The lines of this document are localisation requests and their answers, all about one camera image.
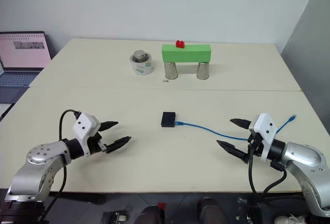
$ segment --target robotic arm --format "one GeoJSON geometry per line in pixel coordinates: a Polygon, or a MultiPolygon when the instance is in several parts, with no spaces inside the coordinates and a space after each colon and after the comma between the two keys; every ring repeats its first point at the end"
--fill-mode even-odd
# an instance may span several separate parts
{"type": "Polygon", "coordinates": [[[111,145],[101,142],[99,131],[104,131],[118,122],[100,123],[94,116],[74,112],[74,139],[62,139],[32,148],[26,155],[24,166],[14,176],[0,212],[0,221],[5,223],[39,223],[56,173],[71,160],[89,157],[97,152],[110,153],[130,140],[123,137],[111,145]]]}
{"type": "Polygon", "coordinates": [[[323,153],[309,145],[285,144],[274,139],[277,127],[269,114],[260,114],[252,122],[242,119],[231,119],[231,122],[250,130],[248,153],[218,141],[223,149],[245,163],[253,153],[263,161],[271,160],[271,167],[276,170],[287,169],[298,180],[311,213],[330,217],[330,170],[323,153]]]}

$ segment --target laptop keyboard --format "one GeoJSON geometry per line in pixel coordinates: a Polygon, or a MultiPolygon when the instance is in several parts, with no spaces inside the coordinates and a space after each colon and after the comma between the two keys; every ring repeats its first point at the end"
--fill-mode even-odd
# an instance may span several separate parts
{"type": "Polygon", "coordinates": [[[33,74],[4,74],[0,77],[0,86],[28,87],[35,77],[33,74]]]}

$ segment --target red toy brick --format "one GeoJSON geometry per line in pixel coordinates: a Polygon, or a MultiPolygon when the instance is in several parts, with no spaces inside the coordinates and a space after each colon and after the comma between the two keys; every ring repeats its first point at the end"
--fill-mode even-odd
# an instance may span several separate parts
{"type": "Polygon", "coordinates": [[[159,202],[157,205],[161,210],[165,210],[167,206],[165,202],[159,202]]]}
{"type": "Polygon", "coordinates": [[[184,49],[185,48],[185,42],[177,40],[176,43],[175,43],[175,46],[179,47],[181,49],[184,49]]]}

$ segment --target white table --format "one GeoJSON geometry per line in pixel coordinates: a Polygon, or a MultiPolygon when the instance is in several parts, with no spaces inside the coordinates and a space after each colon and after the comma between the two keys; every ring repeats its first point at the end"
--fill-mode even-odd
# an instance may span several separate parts
{"type": "MultiPolygon", "coordinates": [[[[297,119],[277,139],[310,144],[330,160],[330,138],[299,91],[32,87],[0,123],[0,187],[10,185],[30,148],[58,139],[58,120],[68,108],[95,115],[100,121],[118,121],[117,126],[102,133],[104,142],[126,135],[132,139],[111,154],[99,153],[72,161],[68,166],[66,191],[251,190],[247,165],[216,143],[217,138],[226,139],[188,126],[162,128],[163,111],[177,112],[180,121],[246,138],[248,131],[230,123],[230,118],[252,119],[256,114],[269,112],[280,126],[297,114],[297,119]]],[[[65,118],[63,137],[72,138],[74,121],[73,116],[65,118]]],[[[227,141],[239,149],[247,149],[247,142],[227,141]]],[[[280,172],[270,168],[269,162],[263,163],[259,158],[254,161],[257,190],[281,177],[280,172]]],[[[61,180],[59,172],[53,190],[59,189],[61,180]]],[[[274,190],[299,189],[296,179],[288,175],[274,190]]]]}
{"type": "Polygon", "coordinates": [[[72,39],[31,86],[145,89],[283,90],[300,87],[272,44],[211,43],[210,77],[197,79],[197,63],[177,63],[179,77],[165,79],[162,44],[174,42],[72,39]],[[150,53],[155,71],[136,75],[129,62],[135,50],[150,53]]]}

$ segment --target blue ethernet cable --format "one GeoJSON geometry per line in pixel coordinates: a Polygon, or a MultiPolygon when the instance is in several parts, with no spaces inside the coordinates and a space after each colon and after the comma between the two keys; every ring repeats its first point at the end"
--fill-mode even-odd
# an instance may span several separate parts
{"type": "MultiPolygon", "coordinates": [[[[291,116],[277,131],[276,133],[278,134],[289,122],[292,122],[294,119],[296,118],[296,115],[293,115],[291,116]]],[[[224,135],[224,134],[220,134],[216,131],[213,131],[213,130],[210,130],[208,129],[207,127],[203,127],[203,126],[199,126],[199,125],[196,125],[196,124],[191,124],[191,123],[186,123],[186,122],[175,122],[175,125],[177,126],[180,126],[180,125],[187,125],[187,126],[192,126],[192,127],[198,127],[199,129],[203,129],[203,130],[207,130],[211,133],[214,133],[216,135],[219,135],[219,136],[222,136],[222,137],[225,137],[225,138],[228,138],[228,139],[234,139],[234,140],[248,140],[248,139],[245,139],[245,138],[239,138],[239,137],[234,137],[234,136],[229,136],[229,135],[224,135]]]]}

